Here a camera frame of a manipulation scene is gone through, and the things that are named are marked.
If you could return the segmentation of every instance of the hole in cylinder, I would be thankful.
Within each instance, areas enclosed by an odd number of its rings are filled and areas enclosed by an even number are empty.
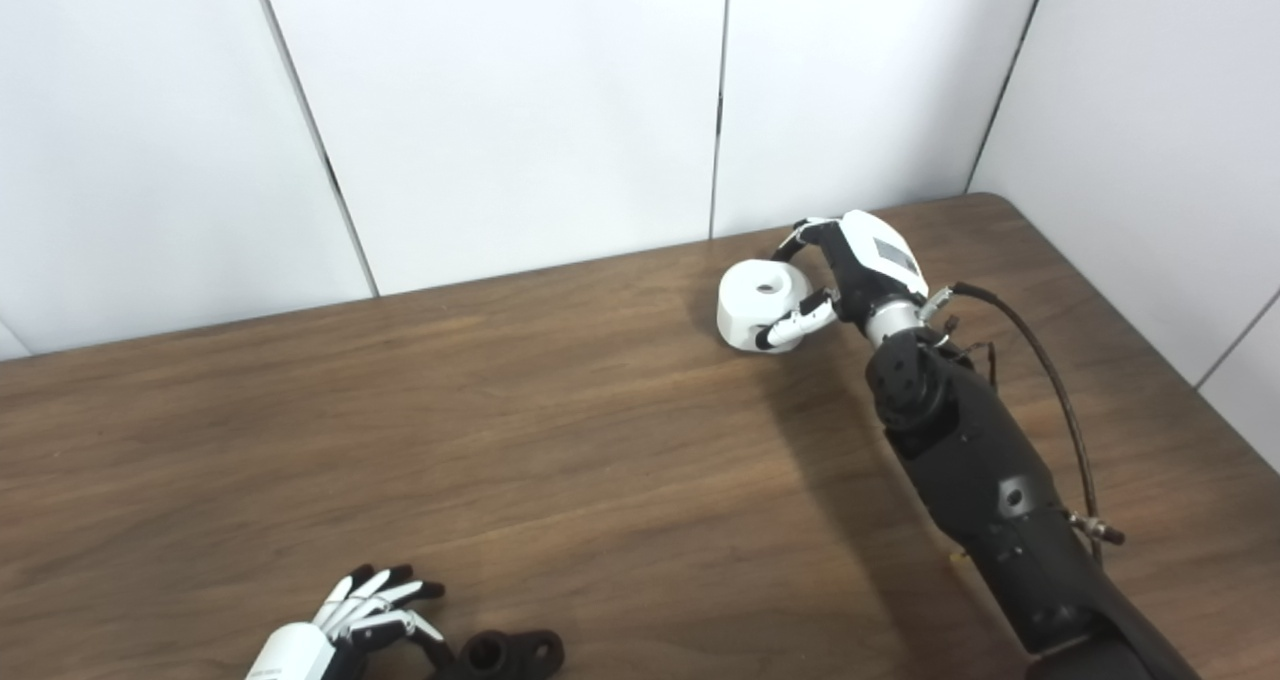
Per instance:
[[[471,643],[471,648],[467,651],[467,662],[475,670],[493,670],[502,665],[502,656],[504,654],[502,644],[493,638],[477,638],[475,643]]]

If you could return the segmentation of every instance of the black bracket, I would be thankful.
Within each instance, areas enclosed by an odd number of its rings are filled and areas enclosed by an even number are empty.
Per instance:
[[[434,680],[547,680],[564,665],[564,643],[550,630],[507,635],[485,630],[467,640],[457,662]]]

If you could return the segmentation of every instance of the metal connector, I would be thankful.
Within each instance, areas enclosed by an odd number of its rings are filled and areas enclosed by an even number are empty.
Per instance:
[[[951,296],[954,295],[955,291],[952,291],[950,287],[942,288],[941,291],[933,293],[933,297],[925,301],[924,305],[922,305],[919,310],[915,311],[915,316],[920,319],[920,323],[928,325],[929,319],[937,315],[937,312],[942,310],[942,307],[945,307],[947,302],[951,302]]]
[[[1069,512],[1066,515],[1066,521],[1071,524],[1071,528],[1075,528],[1087,538],[1102,540],[1103,543],[1111,543],[1112,546],[1123,546],[1125,542],[1124,533],[1116,530],[1097,517]]]

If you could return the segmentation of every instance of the wood grain surface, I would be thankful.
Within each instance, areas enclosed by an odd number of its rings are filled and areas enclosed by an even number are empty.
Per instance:
[[[1275,677],[1280,479],[1005,201],[883,216],[934,284],[989,287],[1041,334],[1130,537],[1125,593],[1206,677]],[[0,675],[239,679],[369,561],[447,584],[421,611],[457,644],[558,630],[566,679],[1020,677],[887,452],[856,330],[776,357],[719,341],[721,273],[781,238],[0,365]],[[1028,347],[948,310],[998,343],[1075,503]],[[425,674],[398,647],[367,677]]]

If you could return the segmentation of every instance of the white wall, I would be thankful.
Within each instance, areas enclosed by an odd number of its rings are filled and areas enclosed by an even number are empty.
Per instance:
[[[0,360],[13,360],[14,357],[27,357],[27,346],[18,341],[17,336],[0,321]]]
[[[972,186],[1192,383],[1280,287],[1277,38],[1276,0],[1042,0]]]
[[[0,0],[0,307],[33,352],[369,296],[259,0]]]
[[[384,293],[707,237],[724,0],[271,0]]]
[[[730,0],[718,236],[964,191],[1033,0]]]
[[[1280,432],[1275,419],[1280,398],[1280,305],[1275,298],[1201,392],[1258,455],[1280,470]]]

